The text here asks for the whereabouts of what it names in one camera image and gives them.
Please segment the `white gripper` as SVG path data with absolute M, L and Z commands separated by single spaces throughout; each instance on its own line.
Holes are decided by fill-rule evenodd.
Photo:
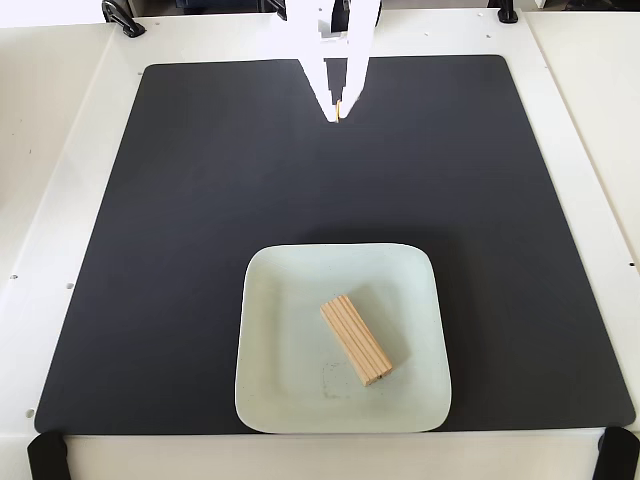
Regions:
M 364 89 L 381 7 L 381 1 L 372 0 L 285 2 L 287 24 L 301 50 L 299 63 L 330 123 L 346 119 Z M 324 59 L 329 46 L 338 41 L 344 44 L 347 67 L 345 85 L 335 106 Z

